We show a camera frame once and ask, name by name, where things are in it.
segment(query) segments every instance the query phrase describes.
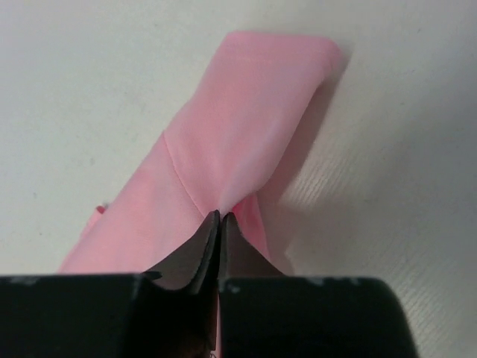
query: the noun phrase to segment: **pink cloth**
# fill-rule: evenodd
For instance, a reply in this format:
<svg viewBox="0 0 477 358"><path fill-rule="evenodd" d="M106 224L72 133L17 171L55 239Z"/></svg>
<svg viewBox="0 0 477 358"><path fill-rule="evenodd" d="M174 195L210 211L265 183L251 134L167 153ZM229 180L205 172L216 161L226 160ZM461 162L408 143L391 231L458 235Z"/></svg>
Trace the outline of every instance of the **pink cloth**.
<svg viewBox="0 0 477 358"><path fill-rule="evenodd" d="M229 34L197 92L116 200L104 214L95 211L60 271L144 271L215 209L233 210L244 236L268 257L255 192L339 57L320 37Z"/></svg>

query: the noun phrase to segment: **dark pink fabric fold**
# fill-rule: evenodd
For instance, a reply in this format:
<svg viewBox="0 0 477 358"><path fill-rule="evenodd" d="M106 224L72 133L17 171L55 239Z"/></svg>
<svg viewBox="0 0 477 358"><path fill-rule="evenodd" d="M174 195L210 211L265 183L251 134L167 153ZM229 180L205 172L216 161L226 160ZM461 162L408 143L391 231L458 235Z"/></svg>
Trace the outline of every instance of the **dark pink fabric fold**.
<svg viewBox="0 0 477 358"><path fill-rule="evenodd" d="M61 271L144 271L215 209L233 210L268 257L255 193L339 57L321 37L229 34L194 96L105 213L93 214Z"/></svg>

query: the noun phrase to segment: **folded cloth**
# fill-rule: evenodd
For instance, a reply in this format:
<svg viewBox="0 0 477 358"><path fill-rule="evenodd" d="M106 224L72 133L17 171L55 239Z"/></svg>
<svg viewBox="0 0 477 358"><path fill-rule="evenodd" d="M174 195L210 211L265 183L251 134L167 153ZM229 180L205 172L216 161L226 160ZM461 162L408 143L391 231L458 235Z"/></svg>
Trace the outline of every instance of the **folded cloth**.
<svg viewBox="0 0 477 358"><path fill-rule="evenodd" d="M196 93L115 201L97 208L60 271L144 271L216 209L233 211L244 236L268 257L255 193L339 57L321 37L227 35Z"/></svg>

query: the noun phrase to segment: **white surface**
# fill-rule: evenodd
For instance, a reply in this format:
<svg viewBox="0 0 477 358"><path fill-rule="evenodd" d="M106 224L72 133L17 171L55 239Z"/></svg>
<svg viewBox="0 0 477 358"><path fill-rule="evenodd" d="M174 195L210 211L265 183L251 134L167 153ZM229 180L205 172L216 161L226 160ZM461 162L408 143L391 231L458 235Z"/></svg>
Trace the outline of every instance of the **white surface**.
<svg viewBox="0 0 477 358"><path fill-rule="evenodd" d="M474 0L0 0L0 272L58 267L226 32L321 34L347 67L311 109L326 115L300 175L262 193L276 261L383 277L423 357L477 357L476 15Z"/></svg>

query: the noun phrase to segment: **pink fabric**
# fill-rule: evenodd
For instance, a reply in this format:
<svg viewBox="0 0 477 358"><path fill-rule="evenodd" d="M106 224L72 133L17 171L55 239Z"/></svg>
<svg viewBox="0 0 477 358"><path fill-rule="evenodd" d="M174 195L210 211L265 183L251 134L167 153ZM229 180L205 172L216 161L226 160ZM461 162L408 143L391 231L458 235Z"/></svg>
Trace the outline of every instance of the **pink fabric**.
<svg viewBox="0 0 477 358"><path fill-rule="evenodd" d="M233 210L244 236L268 257L255 192L339 57L320 37L229 34L197 92L116 200L104 214L95 211L60 270L144 271L215 209Z"/></svg>

